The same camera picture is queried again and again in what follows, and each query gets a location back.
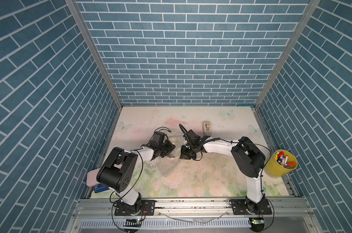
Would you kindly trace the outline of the clear bubble wrap sheet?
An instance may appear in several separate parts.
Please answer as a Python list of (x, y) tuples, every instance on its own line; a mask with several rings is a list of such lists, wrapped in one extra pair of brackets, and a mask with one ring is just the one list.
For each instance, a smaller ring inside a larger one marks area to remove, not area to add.
[(171, 153), (165, 157), (157, 157), (153, 161), (154, 168), (162, 177), (168, 177), (178, 167), (181, 159), (181, 147), (185, 139), (182, 136), (171, 136), (170, 142), (175, 146)]

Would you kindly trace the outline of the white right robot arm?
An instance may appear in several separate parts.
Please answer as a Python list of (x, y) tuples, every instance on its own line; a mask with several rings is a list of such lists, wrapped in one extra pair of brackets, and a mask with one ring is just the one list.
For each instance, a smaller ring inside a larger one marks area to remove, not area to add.
[(247, 202), (259, 204), (263, 198), (261, 173), (265, 164), (265, 155), (247, 137), (238, 141), (198, 136), (190, 130), (183, 133), (186, 144), (181, 147), (180, 159), (197, 160), (197, 154), (218, 153), (234, 158), (239, 170), (247, 178)]

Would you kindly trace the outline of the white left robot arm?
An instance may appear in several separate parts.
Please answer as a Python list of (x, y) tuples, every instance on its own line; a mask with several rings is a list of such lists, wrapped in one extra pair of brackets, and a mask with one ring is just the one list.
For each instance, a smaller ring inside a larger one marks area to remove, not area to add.
[(121, 203), (134, 207), (141, 201), (140, 193), (130, 184), (136, 165), (143, 166), (144, 162), (165, 157), (174, 148), (175, 145), (162, 130), (155, 131), (148, 143), (140, 149), (127, 151), (115, 147), (99, 169), (96, 180), (114, 190)]

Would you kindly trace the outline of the grey tape dispenser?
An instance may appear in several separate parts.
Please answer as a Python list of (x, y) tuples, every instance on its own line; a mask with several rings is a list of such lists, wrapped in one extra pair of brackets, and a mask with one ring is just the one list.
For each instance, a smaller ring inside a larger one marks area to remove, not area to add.
[(212, 135), (211, 123), (209, 121), (204, 121), (203, 122), (203, 134), (205, 136), (211, 136)]

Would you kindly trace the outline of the blue box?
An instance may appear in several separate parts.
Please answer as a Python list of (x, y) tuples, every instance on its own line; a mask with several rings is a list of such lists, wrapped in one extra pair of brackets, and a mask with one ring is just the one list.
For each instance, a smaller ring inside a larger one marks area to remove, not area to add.
[(109, 190), (108, 187), (104, 186), (103, 184), (97, 184), (93, 187), (94, 193), (100, 193)]

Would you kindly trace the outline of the yellow pen bucket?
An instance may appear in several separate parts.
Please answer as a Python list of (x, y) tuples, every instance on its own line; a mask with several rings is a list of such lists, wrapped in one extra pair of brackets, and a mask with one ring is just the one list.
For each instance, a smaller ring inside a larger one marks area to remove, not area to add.
[(282, 177), (297, 168), (298, 162), (287, 150), (275, 151), (267, 161), (264, 170), (273, 177)]

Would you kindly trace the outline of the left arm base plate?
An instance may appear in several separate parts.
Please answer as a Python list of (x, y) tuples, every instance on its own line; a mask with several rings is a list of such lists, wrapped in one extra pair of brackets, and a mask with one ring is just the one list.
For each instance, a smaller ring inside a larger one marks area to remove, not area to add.
[(137, 200), (134, 205), (126, 204), (122, 201), (114, 203), (115, 216), (153, 216), (155, 211), (155, 200)]

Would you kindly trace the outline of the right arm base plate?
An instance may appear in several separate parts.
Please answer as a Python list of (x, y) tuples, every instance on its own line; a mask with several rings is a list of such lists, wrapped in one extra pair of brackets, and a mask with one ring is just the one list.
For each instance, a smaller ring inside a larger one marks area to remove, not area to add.
[(234, 215), (271, 215), (272, 209), (269, 201), (262, 198), (259, 203), (250, 199), (231, 199), (228, 201)]

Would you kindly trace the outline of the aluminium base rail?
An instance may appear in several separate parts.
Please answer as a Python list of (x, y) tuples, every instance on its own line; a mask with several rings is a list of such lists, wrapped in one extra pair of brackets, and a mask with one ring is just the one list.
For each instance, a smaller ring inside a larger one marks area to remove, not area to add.
[(274, 197), (264, 213), (251, 215), (231, 198), (144, 199), (137, 216), (118, 215), (107, 199), (82, 199), (69, 233), (319, 233), (305, 198)]

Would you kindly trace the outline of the aluminium corner post left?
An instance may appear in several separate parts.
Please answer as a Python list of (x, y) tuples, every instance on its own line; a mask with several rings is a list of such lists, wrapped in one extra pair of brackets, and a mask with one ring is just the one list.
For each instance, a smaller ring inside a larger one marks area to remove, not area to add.
[(113, 83), (111, 81), (111, 78), (107, 72), (107, 69), (105, 68), (105, 65), (102, 61), (102, 58), (96, 48), (96, 45), (94, 43), (94, 40), (89, 32), (89, 29), (84, 21), (84, 18), (82, 16), (82, 13), (78, 7), (77, 1), (73, 1), (73, 0), (66, 0), (65, 1), (67, 4), (67, 7), (70, 11), (70, 13), (72, 14), (72, 17), (74, 19), (74, 21), (76, 22), (80, 33), (84, 39), (84, 41), (86, 42), (86, 45), (89, 49), (89, 51), (91, 52), (91, 55), (113, 97), (114, 102), (116, 103), (116, 105), (118, 106), (118, 109), (121, 111), (123, 105), (113, 87)]

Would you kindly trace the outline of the aluminium corner post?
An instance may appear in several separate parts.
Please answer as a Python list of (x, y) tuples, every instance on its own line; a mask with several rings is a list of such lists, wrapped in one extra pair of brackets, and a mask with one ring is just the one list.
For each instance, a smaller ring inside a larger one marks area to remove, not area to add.
[(113, 83), (111, 81), (111, 78), (107, 72), (107, 69), (105, 68), (105, 65), (102, 61), (102, 58), (96, 48), (96, 45), (94, 43), (94, 40), (89, 32), (89, 29), (84, 21), (84, 18), (82, 16), (82, 13), (78, 7), (77, 1), (73, 1), (73, 0), (66, 0), (65, 1), (67, 4), (67, 7), (70, 11), (70, 13), (72, 14), (72, 17), (74, 19), (74, 21), (76, 22), (80, 33), (84, 39), (84, 41), (86, 42), (86, 45), (89, 49), (89, 51), (91, 52), (91, 55), (113, 97), (114, 102), (116, 103), (116, 105), (118, 106), (118, 109), (121, 111), (123, 105), (113, 87)]
[(269, 92), (272, 84), (276, 80), (279, 72), (283, 68), (287, 58), (289, 57), (290, 53), (292, 52), (293, 48), (295, 47), (297, 41), (299, 40), (302, 32), (304, 31), (305, 27), (307, 26), (309, 20), (311, 19), (312, 15), (314, 14), (317, 6), (320, 4), (320, 0), (311, 0), (309, 1), (308, 5), (306, 6), (302, 17), (300, 18), (298, 24), (294, 28), (294, 31), (289, 38), (283, 52), (281, 53), (277, 63), (275, 64), (271, 74), (269, 75), (265, 85), (263, 86), (262, 91), (259, 94), (259, 97), (255, 101), (254, 109), (259, 110), (266, 94)]

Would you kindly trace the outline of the aluminium corner post right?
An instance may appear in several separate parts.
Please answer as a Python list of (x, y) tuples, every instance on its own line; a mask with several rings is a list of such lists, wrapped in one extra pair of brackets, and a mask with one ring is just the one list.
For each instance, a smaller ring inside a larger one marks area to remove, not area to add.
[(302, 32), (304, 31), (305, 27), (307, 26), (309, 20), (311, 19), (312, 15), (314, 14), (317, 6), (320, 4), (320, 0), (311, 0), (309, 1), (308, 5), (306, 6), (302, 17), (300, 18), (298, 24), (294, 28), (294, 31), (289, 38), (283, 52), (281, 53), (277, 63), (275, 64), (271, 74), (269, 75), (265, 85), (263, 86), (262, 91), (259, 94), (259, 97), (255, 101), (254, 109), (259, 110), (266, 94), (269, 92), (272, 84), (276, 80), (279, 72), (283, 68), (287, 58), (289, 57), (290, 53), (292, 52), (293, 48), (295, 47), (297, 41), (299, 40)]

